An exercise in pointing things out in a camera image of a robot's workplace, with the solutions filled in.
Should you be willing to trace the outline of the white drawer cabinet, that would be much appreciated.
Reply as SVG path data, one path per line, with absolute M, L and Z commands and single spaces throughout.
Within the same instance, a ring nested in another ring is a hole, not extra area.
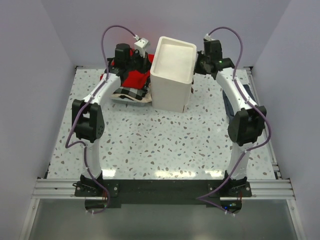
M 150 69 L 152 107 L 184 113 L 191 95 L 197 47 L 161 36 Z

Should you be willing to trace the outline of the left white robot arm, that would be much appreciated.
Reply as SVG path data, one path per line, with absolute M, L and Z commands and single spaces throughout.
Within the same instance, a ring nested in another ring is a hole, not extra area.
M 151 102 L 150 69 L 153 56 L 146 51 L 148 41 L 139 39 L 130 47 L 119 43 L 114 57 L 106 59 L 106 69 L 98 85 L 83 99 L 75 99 L 71 106 L 72 126 L 77 144 L 83 146 L 84 172 L 74 186 L 78 192 L 107 197 L 99 157 L 99 140 L 105 132 L 103 105 L 109 99 L 125 104 Z

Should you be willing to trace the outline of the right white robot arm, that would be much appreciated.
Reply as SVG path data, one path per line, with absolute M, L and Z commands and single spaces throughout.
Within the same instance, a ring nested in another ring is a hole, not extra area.
M 207 196 L 225 193 L 233 197 L 246 186 L 250 153 L 265 128 L 267 110 L 257 105 L 238 81 L 236 66 L 230 58 L 223 57 L 220 41 L 206 37 L 203 46 L 204 49 L 198 52 L 194 73 L 211 75 L 227 99 L 225 108 L 233 111 L 233 118 L 229 119 L 227 128 L 232 141 L 230 163 L 223 182 Z

